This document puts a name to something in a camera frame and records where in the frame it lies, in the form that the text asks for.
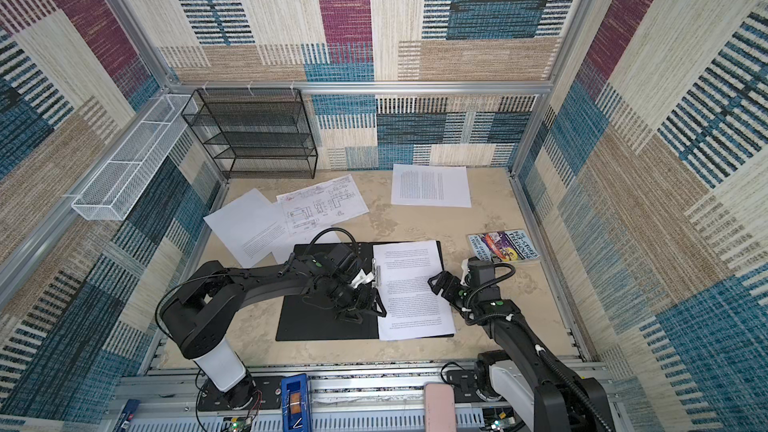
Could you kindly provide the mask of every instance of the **beige tabletop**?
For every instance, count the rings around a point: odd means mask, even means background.
[[[391,171],[322,171],[314,179],[235,179],[230,183],[225,202],[235,200],[252,188],[258,188],[274,201],[278,194],[349,173],[370,213],[338,226],[348,229],[359,242],[439,240],[446,270],[454,274],[461,274],[462,260],[471,255],[467,234],[526,228],[503,168],[468,169],[472,208],[393,206],[390,204]],[[240,266],[215,234],[211,234],[200,263],[209,260],[217,260],[226,267]],[[258,266],[274,263],[270,254]],[[502,296],[514,300],[532,329],[555,354],[576,355],[538,261],[518,266],[516,275],[500,287]],[[276,342],[282,303],[282,298],[274,298],[245,307],[235,315],[226,337],[245,364],[474,358],[479,352],[499,349],[481,327],[467,326],[456,312],[453,313],[456,335],[452,338]],[[193,368],[194,364],[184,359],[176,344],[170,342],[160,366]]]

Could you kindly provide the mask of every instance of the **patterned wall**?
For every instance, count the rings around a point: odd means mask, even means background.
[[[157,90],[104,0],[0,0],[0,262]]]
[[[0,429],[95,430],[219,191],[205,154],[186,131],[124,222],[78,218],[3,309]]]
[[[521,180],[636,430],[768,430],[768,0],[596,0]]]
[[[304,96],[319,169],[510,166],[536,96]]]
[[[542,80],[574,0],[128,0],[182,81]]]

